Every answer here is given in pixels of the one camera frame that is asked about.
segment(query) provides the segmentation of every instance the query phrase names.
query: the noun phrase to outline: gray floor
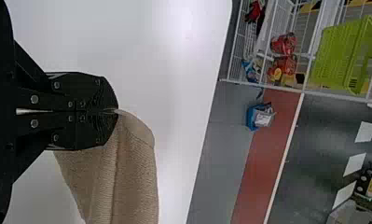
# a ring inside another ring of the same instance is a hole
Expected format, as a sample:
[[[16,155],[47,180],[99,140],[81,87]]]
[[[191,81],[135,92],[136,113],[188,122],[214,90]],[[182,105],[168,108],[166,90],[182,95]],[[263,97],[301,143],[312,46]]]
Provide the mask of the gray floor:
[[[230,223],[253,133],[244,126],[259,89],[217,83],[187,224]]]
[[[324,224],[337,192],[356,180],[344,176],[351,156],[366,153],[372,141],[355,143],[361,122],[372,123],[364,104],[306,96],[270,213],[269,224]]]

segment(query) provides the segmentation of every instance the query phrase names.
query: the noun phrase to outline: toy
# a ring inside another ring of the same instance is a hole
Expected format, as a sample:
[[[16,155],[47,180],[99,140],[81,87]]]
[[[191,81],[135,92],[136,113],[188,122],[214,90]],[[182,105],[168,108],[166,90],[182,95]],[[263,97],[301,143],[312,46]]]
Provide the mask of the toy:
[[[256,22],[259,17],[261,16],[262,6],[260,5],[259,1],[254,1],[250,4],[250,11],[244,17],[247,23]]]
[[[246,72],[247,81],[258,83],[259,74],[261,74],[262,61],[259,59],[249,62],[243,61],[241,62],[241,66]]]
[[[282,56],[275,58],[272,67],[268,70],[269,81],[275,86],[292,86],[296,73],[296,56]]]
[[[292,55],[296,49],[296,35],[288,33],[287,35],[273,37],[270,41],[270,49],[274,53]]]

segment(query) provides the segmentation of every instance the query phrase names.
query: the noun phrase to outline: blue object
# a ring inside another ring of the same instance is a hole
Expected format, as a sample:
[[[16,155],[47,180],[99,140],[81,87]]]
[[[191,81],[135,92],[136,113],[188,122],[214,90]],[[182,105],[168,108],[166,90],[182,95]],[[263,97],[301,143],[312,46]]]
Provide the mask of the blue object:
[[[272,103],[254,105],[247,109],[246,126],[250,129],[250,131],[255,132],[259,130],[259,127],[255,126],[255,121],[253,120],[253,118],[255,117],[256,110],[264,111],[268,106],[272,106]]]

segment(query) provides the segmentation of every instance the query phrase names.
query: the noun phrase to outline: shelf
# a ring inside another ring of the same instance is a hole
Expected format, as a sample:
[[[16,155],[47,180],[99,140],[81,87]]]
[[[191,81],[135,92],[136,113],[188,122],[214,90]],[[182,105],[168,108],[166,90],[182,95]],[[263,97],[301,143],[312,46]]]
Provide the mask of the shelf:
[[[364,82],[364,90],[360,95],[352,95],[347,91],[341,90],[329,90],[310,81],[310,74],[316,61],[316,52],[320,45],[322,30],[325,27],[360,19],[363,16],[365,6],[353,7],[348,10],[348,6],[344,6],[344,1],[323,0],[320,10],[313,12],[311,10],[309,12],[300,12],[298,10],[300,9],[299,6],[305,4],[300,3],[300,0],[269,1],[267,9],[270,8],[271,11],[267,11],[267,17],[260,35],[257,36],[255,24],[247,24],[243,19],[247,13],[250,0],[242,0],[242,10],[238,17],[237,32],[228,73],[226,77],[220,77],[220,81],[372,104],[372,60],[367,65],[368,77],[366,80],[369,80],[369,82]],[[305,74],[304,84],[298,84],[296,88],[274,86],[268,83],[266,76],[268,70],[274,65],[275,57],[280,56],[270,50],[271,38],[289,32],[294,32],[297,38],[296,52],[294,53],[297,56],[296,73]],[[251,83],[246,79],[241,62],[249,59],[260,59],[262,61],[261,72],[258,74],[259,83]]]

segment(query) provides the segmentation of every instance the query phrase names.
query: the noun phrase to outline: screw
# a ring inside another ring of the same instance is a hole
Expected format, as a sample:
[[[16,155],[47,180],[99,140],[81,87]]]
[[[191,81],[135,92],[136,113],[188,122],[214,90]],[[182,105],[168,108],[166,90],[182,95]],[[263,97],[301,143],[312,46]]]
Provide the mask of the screw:
[[[58,142],[58,140],[60,140],[60,136],[58,134],[54,134],[54,136],[52,137],[52,140],[54,142]]]
[[[9,79],[9,80],[12,80],[12,79],[14,79],[15,78],[15,76],[14,76],[14,72],[8,72],[7,73],[7,79]]]
[[[32,119],[31,120],[31,127],[33,129],[37,128],[38,127],[38,120],[37,119]]]
[[[31,97],[31,103],[32,103],[32,105],[37,105],[38,104],[38,96],[33,95]]]
[[[86,102],[85,102],[84,100],[81,101],[81,102],[80,102],[80,106],[81,106],[81,107],[85,107],[85,106],[86,106]]]
[[[55,90],[58,90],[60,87],[61,87],[61,83],[60,82],[54,82],[54,88],[55,88]]]
[[[80,116],[80,122],[84,123],[86,121],[86,117],[84,115]]]
[[[6,145],[6,150],[9,150],[9,151],[14,150],[14,145],[13,145],[12,143],[8,143],[8,144]]]

